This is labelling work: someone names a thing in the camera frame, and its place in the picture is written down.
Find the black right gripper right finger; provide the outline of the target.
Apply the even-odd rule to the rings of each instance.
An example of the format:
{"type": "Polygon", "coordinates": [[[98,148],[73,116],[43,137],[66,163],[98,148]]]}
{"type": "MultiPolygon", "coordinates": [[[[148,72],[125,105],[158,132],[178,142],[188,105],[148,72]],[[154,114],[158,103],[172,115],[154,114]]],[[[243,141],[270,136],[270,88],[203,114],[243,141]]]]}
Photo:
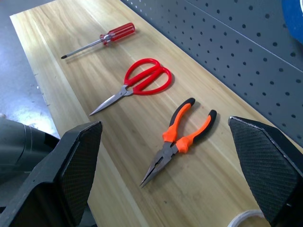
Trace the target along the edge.
{"type": "Polygon", "coordinates": [[[228,120],[250,190],[271,227],[303,227],[303,153],[277,128],[228,120]]]}

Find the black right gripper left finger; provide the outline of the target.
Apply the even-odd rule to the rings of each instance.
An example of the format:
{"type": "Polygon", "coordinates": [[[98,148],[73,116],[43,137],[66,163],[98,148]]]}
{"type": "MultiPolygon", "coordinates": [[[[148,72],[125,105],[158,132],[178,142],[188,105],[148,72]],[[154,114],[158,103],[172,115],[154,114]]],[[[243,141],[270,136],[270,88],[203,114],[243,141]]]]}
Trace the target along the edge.
{"type": "Polygon", "coordinates": [[[0,215],[0,227],[76,227],[92,188],[102,122],[67,132],[22,183],[0,215]]]}

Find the white tape roll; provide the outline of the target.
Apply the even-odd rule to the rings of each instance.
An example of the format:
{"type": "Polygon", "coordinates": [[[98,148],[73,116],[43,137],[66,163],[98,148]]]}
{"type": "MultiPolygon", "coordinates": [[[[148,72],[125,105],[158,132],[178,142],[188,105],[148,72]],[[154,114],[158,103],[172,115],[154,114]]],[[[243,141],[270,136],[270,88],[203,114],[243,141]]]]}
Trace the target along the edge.
{"type": "Polygon", "coordinates": [[[264,218],[264,214],[261,210],[247,210],[232,219],[227,227],[238,227],[243,221],[251,217],[264,218]]]}

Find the red handled scissors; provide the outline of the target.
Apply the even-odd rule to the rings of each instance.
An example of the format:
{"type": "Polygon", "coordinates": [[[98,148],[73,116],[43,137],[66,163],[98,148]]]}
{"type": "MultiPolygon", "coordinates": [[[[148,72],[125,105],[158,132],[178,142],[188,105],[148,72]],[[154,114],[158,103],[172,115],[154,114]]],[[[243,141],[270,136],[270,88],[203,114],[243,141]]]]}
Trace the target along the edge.
{"type": "Polygon", "coordinates": [[[149,96],[160,93],[167,89],[172,83],[172,73],[169,69],[163,67],[156,59],[153,58],[144,58],[136,61],[126,72],[124,83],[120,89],[120,91],[108,98],[101,105],[99,105],[91,115],[94,115],[108,106],[112,105],[114,102],[118,101],[120,98],[124,96],[131,95],[139,95],[139,96],[149,96]],[[148,69],[140,72],[134,77],[130,77],[132,72],[138,67],[144,64],[151,64],[152,66],[148,69]],[[147,88],[150,84],[152,84],[160,75],[167,75],[167,81],[161,86],[153,90],[144,89],[147,88]]]}

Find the orange black needle-nose pliers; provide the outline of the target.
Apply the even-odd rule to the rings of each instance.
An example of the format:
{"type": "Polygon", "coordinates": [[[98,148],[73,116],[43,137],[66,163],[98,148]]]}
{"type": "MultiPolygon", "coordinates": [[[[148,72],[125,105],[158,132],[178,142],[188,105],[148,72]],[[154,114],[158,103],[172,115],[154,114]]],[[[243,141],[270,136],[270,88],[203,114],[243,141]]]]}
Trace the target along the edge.
{"type": "Polygon", "coordinates": [[[190,135],[177,139],[178,126],[181,117],[195,104],[195,101],[196,100],[191,97],[184,101],[175,110],[168,129],[162,135],[164,141],[162,149],[156,153],[151,161],[151,164],[140,184],[141,187],[144,187],[149,181],[151,181],[172,160],[173,156],[177,153],[187,153],[189,147],[204,138],[213,127],[217,117],[217,112],[215,110],[211,110],[209,112],[206,121],[200,129],[190,135]]]}

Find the grey metal pegboard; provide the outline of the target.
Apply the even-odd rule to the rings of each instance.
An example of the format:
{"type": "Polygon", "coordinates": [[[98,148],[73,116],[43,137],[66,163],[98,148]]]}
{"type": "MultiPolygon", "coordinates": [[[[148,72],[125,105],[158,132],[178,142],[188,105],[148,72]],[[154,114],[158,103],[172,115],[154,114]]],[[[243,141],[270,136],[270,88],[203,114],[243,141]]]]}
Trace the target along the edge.
{"type": "Polygon", "coordinates": [[[303,44],[281,0],[121,0],[303,147],[303,44]]]}

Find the blue tape roll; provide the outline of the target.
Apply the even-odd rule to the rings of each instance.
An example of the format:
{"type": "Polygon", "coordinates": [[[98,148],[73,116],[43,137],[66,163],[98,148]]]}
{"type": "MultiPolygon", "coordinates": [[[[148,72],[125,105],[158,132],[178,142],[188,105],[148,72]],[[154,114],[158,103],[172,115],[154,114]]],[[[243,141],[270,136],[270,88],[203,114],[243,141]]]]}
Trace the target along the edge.
{"type": "Polygon", "coordinates": [[[303,44],[303,0],[282,0],[282,10],[290,35],[303,44]]]}

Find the red handled screwdriver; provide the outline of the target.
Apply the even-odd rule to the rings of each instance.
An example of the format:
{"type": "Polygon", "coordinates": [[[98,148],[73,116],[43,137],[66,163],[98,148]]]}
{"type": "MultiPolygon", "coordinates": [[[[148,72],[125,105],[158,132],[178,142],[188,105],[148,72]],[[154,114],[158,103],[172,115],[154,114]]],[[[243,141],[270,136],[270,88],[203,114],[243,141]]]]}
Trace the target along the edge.
{"type": "Polygon", "coordinates": [[[107,45],[110,42],[114,42],[114,41],[122,39],[126,36],[129,36],[129,35],[133,34],[134,32],[135,32],[134,24],[133,23],[127,23],[125,25],[119,26],[115,29],[112,29],[112,30],[108,31],[106,34],[101,34],[99,36],[98,40],[96,40],[96,41],[94,41],[94,42],[92,42],[92,43],[90,43],[90,44],[88,44],[84,47],[81,47],[81,48],[79,48],[79,49],[77,49],[77,50],[75,50],[71,53],[63,55],[61,57],[61,59],[66,59],[66,58],[68,58],[68,57],[70,57],[74,54],[82,52],[82,51],[84,51],[84,50],[86,50],[86,49],[88,49],[92,46],[95,46],[97,44],[100,44],[100,43],[102,43],[103,45],[107,45]]]}

